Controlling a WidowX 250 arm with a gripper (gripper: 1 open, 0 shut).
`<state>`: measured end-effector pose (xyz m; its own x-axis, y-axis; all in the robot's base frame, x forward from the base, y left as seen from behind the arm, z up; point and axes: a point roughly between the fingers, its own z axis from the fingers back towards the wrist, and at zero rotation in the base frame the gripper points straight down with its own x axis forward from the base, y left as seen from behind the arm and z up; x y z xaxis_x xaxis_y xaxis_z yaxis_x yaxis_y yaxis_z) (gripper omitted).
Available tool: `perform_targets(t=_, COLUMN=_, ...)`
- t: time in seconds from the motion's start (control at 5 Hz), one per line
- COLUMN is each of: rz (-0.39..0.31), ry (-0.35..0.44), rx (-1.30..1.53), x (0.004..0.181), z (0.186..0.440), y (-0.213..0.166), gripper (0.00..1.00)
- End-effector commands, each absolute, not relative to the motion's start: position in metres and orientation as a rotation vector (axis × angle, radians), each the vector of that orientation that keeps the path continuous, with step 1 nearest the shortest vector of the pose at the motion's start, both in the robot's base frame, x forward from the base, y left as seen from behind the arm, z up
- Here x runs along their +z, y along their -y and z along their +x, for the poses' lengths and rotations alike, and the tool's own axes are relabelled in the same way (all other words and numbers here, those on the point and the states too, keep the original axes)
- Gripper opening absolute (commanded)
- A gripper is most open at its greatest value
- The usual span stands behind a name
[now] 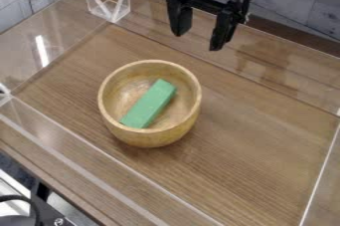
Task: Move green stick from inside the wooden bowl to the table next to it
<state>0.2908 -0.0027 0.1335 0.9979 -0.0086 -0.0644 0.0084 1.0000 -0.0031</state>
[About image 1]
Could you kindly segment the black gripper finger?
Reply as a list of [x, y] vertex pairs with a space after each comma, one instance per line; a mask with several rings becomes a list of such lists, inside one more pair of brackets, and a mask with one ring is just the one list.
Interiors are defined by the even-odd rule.
[[237, 25], [237, 14], [223, 8], [215, 15], [214, 28], [211, 30], [209, 49], [218, 51], [229, 42]]
[[166, 2], [170, 31], [179, 37], [190, 28], [191, 8], [185, 4], [183, 0], [166, 0]]

